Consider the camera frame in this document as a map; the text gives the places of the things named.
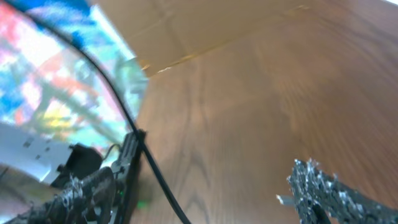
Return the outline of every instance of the wooden table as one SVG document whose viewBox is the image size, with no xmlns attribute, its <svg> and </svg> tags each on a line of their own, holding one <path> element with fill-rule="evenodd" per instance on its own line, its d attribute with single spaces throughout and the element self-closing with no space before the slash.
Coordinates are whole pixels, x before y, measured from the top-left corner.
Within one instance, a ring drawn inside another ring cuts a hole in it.
<svg viewBox="0 0 398 224">
<path fill-rule="evenodd" d="M 398 207 L 398 7 L 317 0 L 151 78 L 138 119 L 192 223 L 299 223 L 294 159 Z M 179 223 L 152 171 L 131 223 Z"/>
</svg>

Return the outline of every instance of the gray rough object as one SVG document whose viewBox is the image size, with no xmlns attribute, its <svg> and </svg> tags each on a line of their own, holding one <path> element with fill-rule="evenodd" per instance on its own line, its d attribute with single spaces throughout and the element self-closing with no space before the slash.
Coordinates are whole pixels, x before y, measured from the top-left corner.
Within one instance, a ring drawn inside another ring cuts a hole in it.
<svg viewBox="0 0 398 224">
<path fill-rule="evenodd" d="M 317 163 L 295 161 L 287 178 L 301 223 L 398 223 L 398 211 L 361 195 L 316 168 Z"/>
</svg>

